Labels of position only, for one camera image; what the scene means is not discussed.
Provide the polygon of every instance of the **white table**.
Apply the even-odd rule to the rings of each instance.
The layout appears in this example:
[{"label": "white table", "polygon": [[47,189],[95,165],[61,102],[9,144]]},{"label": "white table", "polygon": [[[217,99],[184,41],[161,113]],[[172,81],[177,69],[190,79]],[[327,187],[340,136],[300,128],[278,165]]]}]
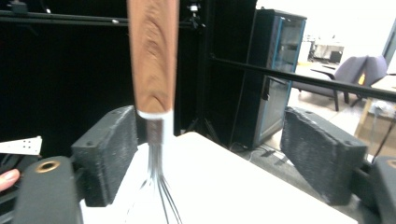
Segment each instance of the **white table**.
[{"label": "white table", "polygon": [[[140,146],[112,205],[87,208],[81,202],[84,223],[124,223],[147,157],[148,146]],[[175,138],[163,164],[184,224],[357,223],[197,133]]]}]

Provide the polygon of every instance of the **white wall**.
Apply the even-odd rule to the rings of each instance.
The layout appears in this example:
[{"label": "white wall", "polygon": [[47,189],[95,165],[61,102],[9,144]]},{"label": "white wall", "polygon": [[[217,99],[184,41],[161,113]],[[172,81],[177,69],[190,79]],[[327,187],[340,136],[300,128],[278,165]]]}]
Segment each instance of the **white wall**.
[{"label": "white wall", "polygon": [[335,40],[345,46],[342,61],[352,55],[379,55],[395,19],[391,0],[258,0],[273,8],[307,17],[305,35]]}]

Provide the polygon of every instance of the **black cable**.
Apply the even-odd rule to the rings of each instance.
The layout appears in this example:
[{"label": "black cable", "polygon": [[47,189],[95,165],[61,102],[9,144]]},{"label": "black cable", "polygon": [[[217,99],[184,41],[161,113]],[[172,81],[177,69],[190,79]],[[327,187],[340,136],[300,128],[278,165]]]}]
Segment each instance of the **black cable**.
[{"label": "black cable", "polygon": [[378,150],[376,151],[376,153],[375,153],[375,155],[374,155],[374,157],[373,157],[373,162],[375,161],[375,158],[376,158],[376,157],[379,155],[379,153],[381,152],[382,147],[384,146],[385,142],[388,140],[389,134],[390,134],[390,132],[392,131],[393,127],[395,126],[395,122],[396,122],[396,111],[394,112],[392,122],[391,122],[390,125],[389,125],[388,132],[385,134],[384,139],[382,139],[382,142],[381,142],[381,144],[379,145],[379,148],[378,148]]}]

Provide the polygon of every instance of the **human hand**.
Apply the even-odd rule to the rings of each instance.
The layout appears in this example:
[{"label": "human hand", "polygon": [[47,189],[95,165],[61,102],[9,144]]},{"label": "human hand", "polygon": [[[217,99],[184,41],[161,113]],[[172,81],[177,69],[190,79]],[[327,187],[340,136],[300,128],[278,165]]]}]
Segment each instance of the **human hand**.
[{"label": "human hand", "polygon": [[0,191],[10,188],[20,178],[20,172],[17,169],[7,171],[0,175]]}]

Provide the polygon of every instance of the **white plastic bracket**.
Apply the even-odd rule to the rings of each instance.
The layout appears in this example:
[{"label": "white plastic bracket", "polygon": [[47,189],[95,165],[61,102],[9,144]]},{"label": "white plastic bracket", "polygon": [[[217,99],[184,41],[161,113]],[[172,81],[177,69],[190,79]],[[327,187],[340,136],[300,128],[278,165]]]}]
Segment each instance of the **white plastic bracket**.
[{"label": "white plastic bracket", "polygon": [[0,153],[39,155],[41,150],[41,136],[0,143]]}]

